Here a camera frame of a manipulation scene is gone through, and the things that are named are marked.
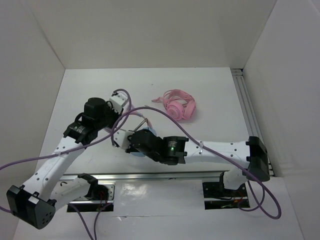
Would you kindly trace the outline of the blue pink cat-ear headphones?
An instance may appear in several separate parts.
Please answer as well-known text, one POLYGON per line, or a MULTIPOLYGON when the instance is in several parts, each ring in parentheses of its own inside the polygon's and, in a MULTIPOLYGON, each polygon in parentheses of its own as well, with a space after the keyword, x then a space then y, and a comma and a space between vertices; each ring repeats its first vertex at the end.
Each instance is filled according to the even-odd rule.
MULTIPOLYGON (((147 117, 145 117, 141 112, 139 111, 133 111, 130 113, 130 115, 137 116, 143 119, 143 121, 134 129, 134 131, 138 130, 149 130, 151 131, 155 136, 157 135, 156 130, 153 128, 152 123, 148 120, 147 117)), ((138 151, 132 151, 130 152, 131 155, 135 157, 145 157, 144 153, 138 152, 138 151)))

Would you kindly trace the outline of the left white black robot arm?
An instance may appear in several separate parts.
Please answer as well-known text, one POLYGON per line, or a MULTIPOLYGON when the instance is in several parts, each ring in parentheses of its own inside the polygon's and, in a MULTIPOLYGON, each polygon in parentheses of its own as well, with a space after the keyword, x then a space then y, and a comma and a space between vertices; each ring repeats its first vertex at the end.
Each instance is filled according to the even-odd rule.
POLYGON ((6 193, 10 212, 38 230, 46 227, 57 210, 78 198, 108 199, 109 190, 92 175, 81 173, 69 183, 59 180, 74 160, 97 138, 98 132, 111 128, 128 102, 126 96, 108 101, 92 97, 84 104, 60 140, 52 156, 21 186, 12 185, 6 193))

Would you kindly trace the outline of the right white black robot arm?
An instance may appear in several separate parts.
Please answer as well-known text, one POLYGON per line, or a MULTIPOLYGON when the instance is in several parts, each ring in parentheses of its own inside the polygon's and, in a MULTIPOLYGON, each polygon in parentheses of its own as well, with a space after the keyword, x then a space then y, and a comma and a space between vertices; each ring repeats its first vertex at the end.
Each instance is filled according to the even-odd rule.
POLYGON ((192 141, 185 136, 159 137, 142 129, 127 137, 126 153, 139 153, 168 166, 193 163, 230 164, 231 170, 221 173, 218 190, 230 196, 246 181, 270 180, 268 151, 257 136, 247 141, 192 141))

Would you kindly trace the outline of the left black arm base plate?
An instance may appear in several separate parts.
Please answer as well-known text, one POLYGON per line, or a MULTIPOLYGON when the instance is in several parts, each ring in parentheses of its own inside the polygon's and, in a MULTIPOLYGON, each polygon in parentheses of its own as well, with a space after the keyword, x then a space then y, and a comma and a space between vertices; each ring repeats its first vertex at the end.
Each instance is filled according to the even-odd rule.
POLYGON ((80 202, 80 201, 109 202, 114 200, 114 195, 115 195, 114 182, 99 181, 97 190, 94 191, 94 196, 92 197, 81 196, 76 198, 74 202, 80 202))

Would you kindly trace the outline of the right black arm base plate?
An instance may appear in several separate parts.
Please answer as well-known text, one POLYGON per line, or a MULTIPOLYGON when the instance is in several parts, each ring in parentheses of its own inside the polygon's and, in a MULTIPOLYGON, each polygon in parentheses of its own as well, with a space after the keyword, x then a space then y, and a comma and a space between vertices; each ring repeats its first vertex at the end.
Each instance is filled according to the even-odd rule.
POLYGON ((248 196, 245 184, 242 184, 238 189, 225 189, 219 182, 203 182, 203 196, 205 199, 216 200, 234 200, 243 199, 248 196))

